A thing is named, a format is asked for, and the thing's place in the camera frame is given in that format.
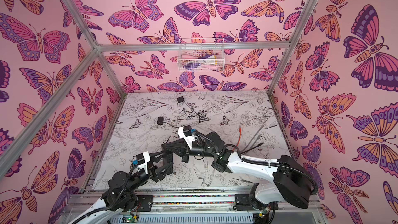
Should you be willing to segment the black power adapter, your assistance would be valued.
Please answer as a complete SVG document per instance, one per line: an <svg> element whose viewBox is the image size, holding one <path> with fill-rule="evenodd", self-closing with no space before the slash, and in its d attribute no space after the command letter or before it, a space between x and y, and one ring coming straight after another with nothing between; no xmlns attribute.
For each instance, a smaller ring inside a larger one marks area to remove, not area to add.
<svg viewBox="0 0 398 224"><path fill-rule="evenodd" d="M206 110L199 110L195 103L186 102L183 96L177 98L177 103L183 107L184 115L190 120L196 120L198 123L210 121Z"/></svg>
<svg viewBox="0 0 398 224"><path fill-rule="evenodd" d="M157 125L164 125L164 124L166 124L166 125L168 125L168 126L170 126L172 128L178 129L178 126L175 126L175 125L171 124L170 122L165 121L164 117L162 117L162 116L158 117L157 118Z"/></svg>

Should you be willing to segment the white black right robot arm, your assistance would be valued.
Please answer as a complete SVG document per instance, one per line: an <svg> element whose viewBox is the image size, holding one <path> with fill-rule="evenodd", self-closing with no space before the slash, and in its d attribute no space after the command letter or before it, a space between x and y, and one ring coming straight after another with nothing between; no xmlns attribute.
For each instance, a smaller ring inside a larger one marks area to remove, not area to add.
<svg viewBox="0 0 398 224"><path fill-rule="evenodd" d="M213 158L212 168L220 173L246 174L264 180L254 183L244 200L236 200L237 210L275 211L280 201L307 209L310 197L319 186L315 179L292 157L260 159L244 155L234 144L225 143L216 132L205 135L197 130L183 131L179 139L162 144L165 152L181 157Z"/></svg>

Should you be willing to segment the black network switch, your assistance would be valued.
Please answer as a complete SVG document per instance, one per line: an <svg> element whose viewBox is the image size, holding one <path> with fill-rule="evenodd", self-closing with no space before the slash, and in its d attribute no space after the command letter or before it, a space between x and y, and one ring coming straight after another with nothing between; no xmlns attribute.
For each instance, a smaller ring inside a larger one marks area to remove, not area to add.
<svg viewBox="0 0 398 224"><path fill-rule="evenodd" d="M173 174L174 154L168 150L162 150L162 166L161 169L166 175Z"/></svg>

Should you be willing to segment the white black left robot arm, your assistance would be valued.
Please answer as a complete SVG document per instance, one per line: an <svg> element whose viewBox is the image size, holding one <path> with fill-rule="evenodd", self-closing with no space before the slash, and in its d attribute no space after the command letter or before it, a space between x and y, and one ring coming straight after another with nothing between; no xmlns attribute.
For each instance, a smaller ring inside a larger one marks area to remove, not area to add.
<svg viewBox="0 0 398 224"><path fill-rule="evenodd" d="M135 156L129 172L119 171L108 181L108 190L71 224L107 224L124 211L138 207L135 191L149 180L159 182L171 174L173 154L143 152Z"/></svg>

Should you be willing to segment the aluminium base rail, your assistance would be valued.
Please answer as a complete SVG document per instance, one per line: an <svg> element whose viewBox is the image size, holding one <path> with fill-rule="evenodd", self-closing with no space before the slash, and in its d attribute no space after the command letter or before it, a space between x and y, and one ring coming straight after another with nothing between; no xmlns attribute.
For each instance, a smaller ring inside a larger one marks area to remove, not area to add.
<svg viewBox="0 0 398 224"><path fill-rule="evenodd" d="M135 209L106 217L95 224L327 224L317 197L300 209L285 201L258 210L249 207L248 186L177 191L139 190Z"/></svg>

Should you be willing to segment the aluminium frame post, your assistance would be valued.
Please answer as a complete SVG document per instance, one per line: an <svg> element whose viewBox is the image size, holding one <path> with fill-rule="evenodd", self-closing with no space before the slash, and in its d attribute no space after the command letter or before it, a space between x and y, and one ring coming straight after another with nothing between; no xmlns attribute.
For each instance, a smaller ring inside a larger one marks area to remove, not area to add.
<svg viewBox="0 0 398 224"><path fill-rule="evenodd" d="M110 67L110 64L105 59L103 53L100 51L100 45L96 41L91 29L86 23L86 19L83 16L83 13L80 11L80 6L78 6L77 0L62 0L65 7L68 9L71 14L73 20L76 23L76 26L82 32L82 35L86 39L87 43L90 45L91 50L95 53L98 60L101 62L103 69L105 70L107 76L113 83L115 89L118 91L121 97L125 96L125 93L121 87L121 82L117 79L117 76L113 69Z"/></svg>

